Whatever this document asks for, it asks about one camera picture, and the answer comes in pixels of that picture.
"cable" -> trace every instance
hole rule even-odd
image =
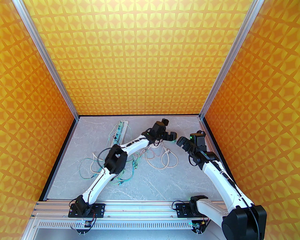
[[[133,153],[131,156],[132,156],[132,160],[129,161],[129,162],[132,162],[132,172],[131,172],[131,176],[127,179],[123,179],[123,175],[124,175],[124,172],[125,172],[125,168],[123,169],[123,171],[118,175],[118,176],[115,176],[114,179],[118,179],[117,182],[113,182],[112,180],[110,181],[111,184],[118,184],[118,185],[121,185],[123,184],[124,182],[127,182],[129,181],[130,179],[133,178],[134,176],[134,170],[137,169],[137,166],[138,166],[138,163],[139,163],[139,160],[141,159],[141,157],[146,153],[147,150],[146,148],[144,149],[141,149],[140,152],[135,152]]]
[[[91,194],[91,192],[93,191],[94,187],[97,185],[97,183],[101,180],[101,178],[102,178],[102,177],[104,176],[104,174],[105,174],[105,169],[103,168],[103,170],[104,170],[104,173],[102,174],[102,176],[98,179],[98,181],[94,184],[94,186],[92,187],[92,189],[91,189],[90,192],[88,193],[88,202],[87,202],[88,205],[90,205],[89,199],[90,199],[90,194]]]
[[[132,139],[132,132],[131,132],[131,128],[129,125],[127,125],[127,127],[130,129],[130,139]]]
[[[256,220],[256,217],[254,216],[254,213],[253,213],[252,209],[249,207],[249,205],[246,203],[246,201],[243,197],[242,197],[242,200],[244,201],[244,203],[246,204],[247,208],[249,209],[249,211],[251,212],[251,214],[254,218],[254,221],[255,221],[256,227],[257,227],[257,240],[260,240],[260,228],[258,227],[258,222]]]
[[[95,161],[95,159],[97,159],[98,161],[104,161],[103,159],[97,158],[96,155],[92,152],[93,154],[93,160]]]
[[[155,156],[158,156],[158,155],[156,155],[156,154],[154,153],[154,151],[151,149],[151,145],[149,145],[149,146],[146,148],[146,152],[145,152],[145,159],[146,159],[147,163],[148,163],[151,167],[153,167],[153,168],[155,168],[155,169],[157,169],[157,170],[164,170],[164,169],[166,169],[166,168],[173,168],[173,167],[176,167],[176,166],[178,165],[178,163],[179,163],[179,160],[178,160],[178,157],[176,156],[176,154],[173,153],[173,152],[171,152],[170,149],[165,148],[165,146],[164,146],[163,144],[162,144],[162,147],[163,147],[163,148],[162,148],[162,152],[161,152],[161,154],[160,154],[160,162],[161,162],[161,164],[163,165],[163,167],[161,167],[161,168],[155,167],[155,166],[153,166],[153,165],[149,162],[149,159],[153,159]],[[148,158],[148,157],[147,157],[147,152],[148,152],[148,150],[151,150],[151,151],[152,151],[152,153],[153,153],[153,157],[152,157],[152,158]],[[169,153],[173,154],[173,155],[175,156],[175,158],[176,158],[176,164],[175,164],[174,166],[169,166],[169,162],[170,162]],[[163,162],[163,157],[164,157],[165,154],[167,154],[167,158],[168,158],[168,161],[167,161],[167,164],[166,164],[166,165],[165,165],[164,162]]]
[[[80,175],[81,178],[83,178],[83,179],[91,179],[91,178],[94,177],[94,175],[91,176],[91,177],[89,177],[89,178],[85,178],[85,177],[83,177],[83,176],[81,175],[81,172],[80,172],[80,166],[81,166],[82,162],[83,162],[84,160],[86,160],[86,159],[93,160],[93,159],[88,158],[88,157],[82,159],[82,160],[80,161],[80,163],[78,164],[78,172],[79,172],[79,175]]]
[[[115,130],[115,127],[118,126],[118,125],[119,124],[116,123],[115,126],[113,127],[112,131],[108,134],[108,138],[107,138],[107,142],[106,142],[105,148],[107,147],[107,144],[110,145],[110,137],[111,137],[111,135],[113,135],[113,134],[115,134],[117,132],[117,129]]]
[[[73,202],[73,201],[75,201],[76,199],[77,199],[77,198],[74,198],[73,200],[71,200],[71,201],[69,202],[69,207],[71,207],[70,203]]]
[[[211,219],[207,219],[207,224],[205,225],[205,227],[204,227],[204,229],[203,229],[203,231],[202,232],[204,232],[205,231],[205,229],[207,228],[207,226],[209,225],[209,223],[211,222]]]
[[[174,202],[172,202],[172,205],[171,205],[171,208],[172,208],[173,210],[175,210],[175,211],[176,211],[176,209],[173,208],[173,204],[174,204],[175,202],[181,202],[181,203],[187,204],[186,202],[183,202],[183,201],[181,201],[181,200],[175,200]]]
[[[113,139],[118,142],[118,145],[120,145],[119,140],[117,139],[117,137],[115,135],[113,135]]]
[[[94,218],[95,218],[95,221],[94,221],[93,224],[91,224],[91,227],[88,229],[88,231],[91,230],[91,228],[95,225],[95,223],[97,221],[97,214],[95,213],[95,210],[92,209],[92,212],[94,213],[94,216],[93,216],[93,219],[92,219],[91,223],[93,222]]]
[[[163,141],[162,139],[159,139],[158,142],[157,142],[157,143],[154,142],[153,145],[154,145],[155,147],[157,147],[162,141]]]
[[[161,164],[164,165],[164,163],[163,163],[163,157],[164,157],[164,155],[167,154],[168,157],[169,157],[169,153],[171,153],[171,154],[173,154],[173,155],[175,156],[175,158],[176,158],[176,164],[175,164],[174,166],[169,166],[169,165],[164,165],[164,166],[167,167],[167,168],[173,168],[173,167],[176,167],[176,166],[178,165],[178,162],[179,162],[178,157],[175,155],[175,153],[171,152],[170,149],[165,148],[165,147],[163,147],[163,148],[165,149],[165,152],[163,153],[163,155],[162,155],[161,158],[160,158]]]
[[[104,151],[106,151],[106,150],[108,150],[108,149],[112,149],[112,147],[110,147],[110,148],[105,148],[104,150],[102,150],[102,151],[98,154],[97,159],[99,159],[101,153],[103,153]]]
[[[190,165],[192,165],[193,167],[197,166],[197,164],[196,164],[196,165],[193,165],[193,164],[191,163],[191,156],[190,156],[190,155],[188,156],[188,162],[189,162]]]

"black bracket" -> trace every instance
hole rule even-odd
[[[170,132],[170,134],[168,132],[165,132],[163,134],[163,140],[165,141],[174,141],[177,138],[177,133],[176,132]]]
[[[207,216],[201,213],[192,213],[192,209],[188,203],[176,203],[175,210],[177,218],[207,218]]]
[[[92,210],[95,211],[97,214],[97,218],[103,218],[104,212],[105,212],[105,204],[104,203],[95,203],[91,207]],[[90,214],[87,217],[84,217],[80,211],[78,211],[75,203],[71,204],[71,208],[69,210],[68,217],[69,218],[93,218],[93,211],[90,212]]]

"marble floor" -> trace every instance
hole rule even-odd
[[[167,131],[177,132],[178,137],[189,137],[200,129],[197,115],[168,115],[168,116],[90,116],[81,117],[66,153],[62,159],[54,182],[51,186],[48,199],[73,199],[82,194],[94,181],[82,179],[78,172],[78,165],[84,158],[92,158],[105,148],[107,138],[114,125],[120,119],[129,121],[130,130],[127,129],[124,143],[139,136],[143,131],[153,126],[162,118],[169,120]],[[189,200],[191,196],[206,195],[211,200],[222,200],[210,179],[199,169],[188,162],[187,153],[175,142],[164,141],[165,147],[174,152],[179,163],[174,168],[157,170],[152,168],[144,157],[140,159],[133,178],[121,185],[108,183],[100,193],[99,200]],[[151,162],[157,167],[160,157]],[[175,164],[175,157],[170,155],[170,165]],[[81,173],[90,177],[91,162],[82,162]],[[131,163],[127,163],[123,178],[130,177]]]

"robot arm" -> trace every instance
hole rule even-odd
[[[76,198],[76,211],[82,217],[87,217],[90,214],[92,205],[106,184],[124,169],[128,156],[150,144],[159,143],[162,140],[176,140],[177,134],[175,132],[170,134],[166,132],[168,123],[169,121],[163,118],[162,121],[157,121],[152,128],[147,129],[131,142],[112,146],[97,178],[82,195]]]
[[[226,239],[263,239],[266,228],[266,211],[261,205],[254,205],[228,176],[218,157],[207,152],[206,134],[203,131],[192,133],[190,140],[180,137],[178,146],[189,153],[193,162],[210,178],[220,193],[227,209],[212,203],[206,196],[195,196],[190,200],[191,210],[206,215],[219,225]]]

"yellow geometric pattern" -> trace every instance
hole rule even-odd
[[[13,3],[0,1],[0,238],[20,239],[73,116]]]
[[[252,0],[25,0],[80,115],[199,113]]]
[[[206,119],[265,239],[300,239],[300,2],[265,1]]]

